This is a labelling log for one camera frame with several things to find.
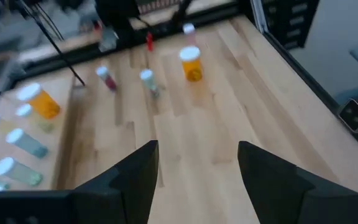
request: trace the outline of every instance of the red marker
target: red marker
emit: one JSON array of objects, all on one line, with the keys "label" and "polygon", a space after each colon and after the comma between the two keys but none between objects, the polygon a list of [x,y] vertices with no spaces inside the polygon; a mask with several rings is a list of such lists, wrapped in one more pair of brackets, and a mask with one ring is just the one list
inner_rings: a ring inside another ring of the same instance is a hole
[{"label": "red marker", "polygon": [[153,51],[153,35],[150,32],[147,33],[146,40],[149,52]]}]

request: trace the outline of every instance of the black cable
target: black cable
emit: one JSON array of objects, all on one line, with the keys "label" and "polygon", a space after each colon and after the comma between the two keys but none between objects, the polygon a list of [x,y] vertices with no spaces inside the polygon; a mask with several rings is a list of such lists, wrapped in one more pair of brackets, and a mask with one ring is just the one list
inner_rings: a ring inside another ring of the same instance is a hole
[{"label": "black cable", "polygon": [[28,13],[28,15],[33,18],[33,20],[35,21],[35,23],[40,27],[41,31],[45,34],[45,36],[47,37],[47,39],[49,40],[49,42],[53,45],[53,47],[56,49],[57,53],[59,54],[60,58],[66,63],[66,65],[68,66],[68,68],[73,72],[74,76],[81,82],[81,84],[83,86],[85,86],[85,82],[82,80],[82,78],[74,71],[74,68],[71,66],[71,64],[69,63],[69,61],[66,59],[66,57],[63,55],[62,51],[59,49],[59,47],[56,45],[55,41],[53,41],[53,39],[51,38],[51,36],[49,35],[47,29],[45,28],[45,26],[41,23],[41,21],[39,19],[37,19],[28,9],[27,9],[27,5],[25,4],[25,2],[23,0],[19,0],[19,2],[22,4],[23,9],[26,11],[26,13]]},{"label": "black cable", "polygon": [[135,19],[137,19],[138,21],[143,22],[148,28],[152,28],[152,26],[150,26],[150,24],[146,21],[144,21],[143,19],[141,19],[139,16],[135,17]]},{"label": "black cable", "polygon": [[49,17],[49,15],[44,11],[44,9],[42,9],[41,5],[40,5],[39,3],[37,3],[35,6],[36,6],[36,8],[37,8],[38,10],[41,10],[41,11],[45,14],[45,16],[47,16],[47,18],[48,18],[48,20],[50,21],[50,23],[49,23],[49,21],[44,17],[44,14],[40,13],[40,15],[41,15],[41,16],[44,18],[44,20],[47,22],[47,24],[52,28],[52,30],[55,31],[55,33],[57,33],[57,35],[60,37],[60,39],[65,40],[64,37],[62,36],[62,34],[61,34],[61,33],[59,32],[59,30],[57,29],[55,23],[53,23],[53,21],[52,21],[52,19]]},{"label": "black cable", "polygon": [[36,12],[35,15],[37,17],[41,17],[49,26],[49,28],[52,30],[53,33],[51,33],[49,30],[48,30],[48,33],[49,35],[52,35],[53,38],[55,39],[58,39],[58,40],[63,40],[62,37],[60,37],[60,35],[58,34],[58,32],[54,29],[54,27],[51,25],[51,23],[49,22],[49,20],[47,20],[47,18],[45,18],[45,16],[37,9],[32,9],[33,12]]}]

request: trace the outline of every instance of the wooden tabletop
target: wooden tabletop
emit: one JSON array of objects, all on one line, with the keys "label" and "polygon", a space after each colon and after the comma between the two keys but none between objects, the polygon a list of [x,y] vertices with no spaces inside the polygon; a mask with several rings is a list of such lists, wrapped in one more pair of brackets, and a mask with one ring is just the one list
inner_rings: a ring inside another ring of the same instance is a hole
[{"label": "wooden tabletop", "polygon": [[25,83],[21,83],[19,86],[33,81],[39,82],[43,89],[61,106],[62,110],[60,114],[52,120],[54,123],[53,131],[46,134],[33,122],[29,122],[28,119],[22,119],[15,115],[16,109],[22,104],[16,99],[17,89],[5,92],[0,98],[0,116],[10,121],[15,127],[22,128],[26,133],[48,148],[48,154],[40,160],[25,152],[25,150],[8,144],[5,141],[6,136],[0,133],[0,160],[7,156],[13,157],[18,162],[44,175],[44,179],[40,185],[36,187],[31,187],[8,177],[0,177],[0,180],[5,180],[10,183],[11,190],[55,189],[60,173],[61,158],[65,149],[67,117],[69,115],[68,109],[70,108],[74,78],[71,74],[57,73],[36,80],[26,80]]},{"label": "wooden tabletop", "polygon": [[[185,80],[177,35],[75,66],[70,155],[61,189],[72,189],[158,139],[160,168],[149,223],[258,223],[236,157],[249,141],[358,191],[358,143],[245,18],[197,31],[204,78]],[[95,75],[107,65],[110,92]],[[139,79],[150,68],[153,100]],[[60,73],[71,74],[69,69]]]}]

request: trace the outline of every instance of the black metal frame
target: black metal frame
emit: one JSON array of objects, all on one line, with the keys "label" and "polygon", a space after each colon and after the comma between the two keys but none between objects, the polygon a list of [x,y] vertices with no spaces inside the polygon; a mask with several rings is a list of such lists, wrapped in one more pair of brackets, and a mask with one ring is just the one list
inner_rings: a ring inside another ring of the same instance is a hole
[{"label": "black metal frame", "polygon": [[[306,9],[298,12],[292,11],[294,6],[299,6],[302,4],[306,5]],[[287,50],[304,47],[310,31],[311,23],[313,21],[314,15],[316,14],[318,4],[319,0],[264,1],[262,5],[266,19],[268,21],[267,23],[270,33],[273,34],[278,42]],[[304,21],[291,25],[290,21],[297,17],[302,17]],[[299,30],[300,33],[298,35],[288,37],[287,33],[293,30]],[[286,47],[286,44],[291,42],[296,44]]]},{"label": "black metal frame", "polygon": [[[203,27],[214,22],[229,19],[238,15],[246,15],[250,19],[250,21],[255,24],[251,0],[237,0],[234,2],[225,3],[203,11],[189,14],[184,18],[183,21],[181,21],[181,24],[191,22],[196,27]],[[162,22],[152,27],[140,29],[138,30],[138,32],[145,37],[146,33],[152,30],[154,40],[159,40],[164,37],[169,37],[171,35],[180,33],[180,26],[176,26],[176,28],[171,29],[170,22],[171,21]],[[264,32],[263,35],[270,42],[270,44],[279,52],[279,54],[287,61],[287,63],[294,69],[294,71],[296,71],[296,73],[303,79],[303,81],[305,81],[305,83],[313,90],[313,92],[327,106],[327,108],[333,114],[336,114],[339,105],[332,98],[332,96],[326,90],[324,90],[324,88],[288,53],[287,50],[284,49],[284,47],[270,32]],[[108,50],[105,52],[99,51],[98,44],[90,44],[84,47],[80,47],[78,49],[71,50],[69,52],[65,52],[63,54],[66,60],[71,65],[75,65],[81,62],[100,58],[145,43],[146,38],[136,39],[129,44],[118,43],[116,49]],[[66,66],[67,63],[61,59],[60,55],[55,55],[50,58],[31,63],[27,68],[25,68],[26,75],[13,78],[9,82],[9,84],[6,85],[6,89],[4,89],[3,91],[13,89],[18,82],[21,82],[28,78],[43,75],[44,73],[65,68]],[[353,134],[353,136],[358,140],[358,134]]]}]

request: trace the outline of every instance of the wooden shelf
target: wooden shelf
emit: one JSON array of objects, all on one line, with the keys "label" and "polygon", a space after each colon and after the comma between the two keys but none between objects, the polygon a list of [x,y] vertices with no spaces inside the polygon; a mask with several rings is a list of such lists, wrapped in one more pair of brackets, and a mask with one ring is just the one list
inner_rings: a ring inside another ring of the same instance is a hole
[{"label": "wooden shelf", "polygon": [[23,149],[10,145],[0,133],[0,159],[10,156],[44,175],[43,181],[36,187],[22,184],[8,177],[0,177],[11,184],[11,190],[49,190],[55,189],[60,172],[64,140],[67,133],[68,109],[70,108],[74,77],[71,74],[56,77],[40,77],[32,82],[39,82],[44,90],[61,106],[60,114],[52,120],[55,127],[50,134],[42,132],[36,125],[14,115],[22,103],[15,99],[18,89],[6,92],[0,99],[0,116],[12,121],[18,128],[24,129],[33,138],[48,147],[48,154],[43,159],[30,155]]}]

